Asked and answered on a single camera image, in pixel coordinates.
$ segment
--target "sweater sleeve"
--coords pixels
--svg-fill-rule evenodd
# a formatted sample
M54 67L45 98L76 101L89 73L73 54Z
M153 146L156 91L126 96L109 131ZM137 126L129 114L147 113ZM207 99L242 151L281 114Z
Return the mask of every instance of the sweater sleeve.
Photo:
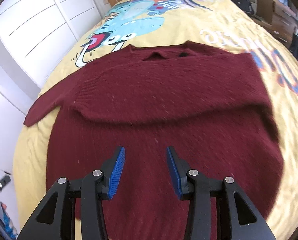
M24 125L30 127L57 106L62 106L64 100L73 93L82 73L83 68L71 73L42 94L29 109Z

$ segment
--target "white wardrobe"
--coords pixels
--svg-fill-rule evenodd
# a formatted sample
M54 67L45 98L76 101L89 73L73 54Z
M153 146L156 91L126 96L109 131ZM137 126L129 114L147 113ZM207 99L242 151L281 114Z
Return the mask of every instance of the white wardrobe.
M0 38L41 88L63 56L100 20L94 0L4 0Z
M0 178L11 174L0 201L18 230L12 166L25 115L63 56L110 8L104 2L4 0L0 5Z

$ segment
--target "yellow duvet cover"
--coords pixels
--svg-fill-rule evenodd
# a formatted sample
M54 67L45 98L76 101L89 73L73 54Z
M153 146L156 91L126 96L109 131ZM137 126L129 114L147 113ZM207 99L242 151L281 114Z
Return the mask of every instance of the yellow duvet cover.
M273 103L284 158L284 175L267 223L278 240L288 239L298 225L298 62L230 0L120 2L62 59L40 95L87 62L128 44L151 47L188 40L253 55ZM13 174L21 227L46 193L47 146L58 111L23 127L19 136ZM76 239L81 239L80 232L76 221Z

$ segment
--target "sweater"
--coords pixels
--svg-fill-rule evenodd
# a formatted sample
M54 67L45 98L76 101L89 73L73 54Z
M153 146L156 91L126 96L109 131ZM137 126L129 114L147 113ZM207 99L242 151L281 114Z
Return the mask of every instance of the sweater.
M103 201L111 239L183 239L188 201L180 202L173 191L167 146L210 178L234 177L264 217L273 207L283 159L272 105L248 53L189 41L129 45L41 95L24 124L35 124L57 106L46 190L59 177L78 179L99 169L116 146L126 149L118 192Z

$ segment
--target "cartoon eye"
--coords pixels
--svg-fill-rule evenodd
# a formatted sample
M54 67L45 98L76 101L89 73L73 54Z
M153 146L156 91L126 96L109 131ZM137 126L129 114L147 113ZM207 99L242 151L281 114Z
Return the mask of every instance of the cartoon eye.
M104 45L111 45L120 39L120 35L112 36L108 40L104 41Z
M130 39L132 39L136 36L137 36L137 33L129 33L129 34L126 34L126 35L122 36L121 39L123 41L127 41L127 40L130 40Z

